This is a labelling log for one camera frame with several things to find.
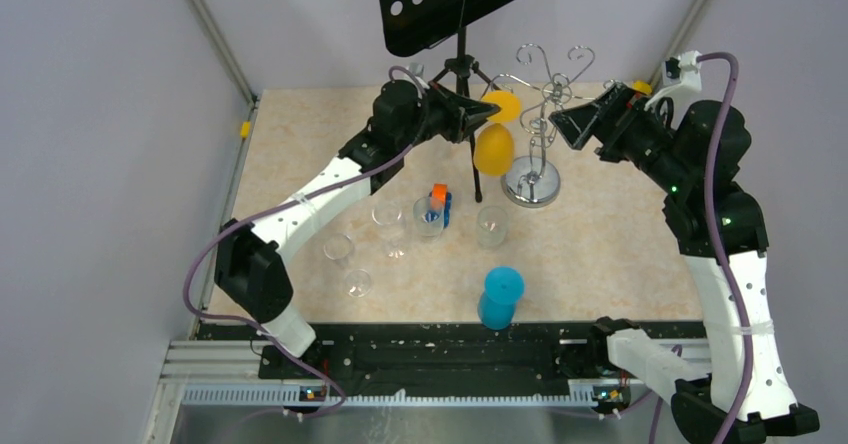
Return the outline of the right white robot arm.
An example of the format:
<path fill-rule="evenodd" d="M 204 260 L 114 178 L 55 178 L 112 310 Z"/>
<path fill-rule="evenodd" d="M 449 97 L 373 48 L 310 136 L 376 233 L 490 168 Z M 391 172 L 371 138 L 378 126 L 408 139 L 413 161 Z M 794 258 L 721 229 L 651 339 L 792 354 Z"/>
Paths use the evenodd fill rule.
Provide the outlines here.
<path fill-rule="evenodd" d="M 619 369 L 671 408 L 690 443 L 763 443 L 820 427 L 782 368 L 766 284 L 769 246 L 756 199 L 736 182 L 751 144 L 743 115 L 700 100 L 677 127 L 662 103 L 615 84 L 594 101 L 551 114 L 575 150 L 599 142 L 604 162 L 632 163 L 665 193 L 663 214 L 695 282 L 710 353 L 701 371 L 624 320 L 602 318 L 586 349 L 600 376 Z"/>

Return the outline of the clear wine glass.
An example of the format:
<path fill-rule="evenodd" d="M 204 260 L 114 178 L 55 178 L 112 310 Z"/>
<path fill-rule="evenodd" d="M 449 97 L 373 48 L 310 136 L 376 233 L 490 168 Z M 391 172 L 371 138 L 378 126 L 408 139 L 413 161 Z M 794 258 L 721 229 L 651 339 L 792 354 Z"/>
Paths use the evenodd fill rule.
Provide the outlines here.
<path fill-rule="evenodd" d="M 372 210 L 383 254 L 389 258 L 406 255 L 406 230 L 403 209 L 394 202 L 380 202 Z"/>

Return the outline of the orange plastic wine glass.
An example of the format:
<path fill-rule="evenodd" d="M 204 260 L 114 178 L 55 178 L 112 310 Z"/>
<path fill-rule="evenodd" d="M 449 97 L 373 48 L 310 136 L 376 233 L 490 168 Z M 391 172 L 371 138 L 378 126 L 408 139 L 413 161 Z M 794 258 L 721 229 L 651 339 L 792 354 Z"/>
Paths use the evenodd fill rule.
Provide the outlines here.
<path fill-rule="evenodd" d="M 490 124 L 477 137 L 472 162 L 480 173 L 499 177 L 511 169 L 514 161 L 514 138 L 507 125 L 519 117 L 522 104 L 513 93 L 503 90 L 490 91 L 481 100 L 500 110 L 489 118 Z"/>

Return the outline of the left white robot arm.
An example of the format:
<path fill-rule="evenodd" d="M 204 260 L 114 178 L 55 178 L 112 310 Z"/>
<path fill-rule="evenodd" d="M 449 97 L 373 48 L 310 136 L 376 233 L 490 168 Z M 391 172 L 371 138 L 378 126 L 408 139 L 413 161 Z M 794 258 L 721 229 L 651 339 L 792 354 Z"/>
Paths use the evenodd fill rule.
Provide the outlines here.
<path fill-rule="evenodd" d="M 374 194 L 404 166 L 414 147 L 435 137 L 461 144 L 484 124 L 518 109 L 493 94 L 475 100 L 434 82 L 391 80 L 372 115 L 307 185 L 275 208 L 228 222 L 216 245 L 213 279 L 244 309 L 260 334 L 284 349 L 297 377 L 319 368 L 316 333 L 293 303 L 288 262 L 337 215 Z"/>

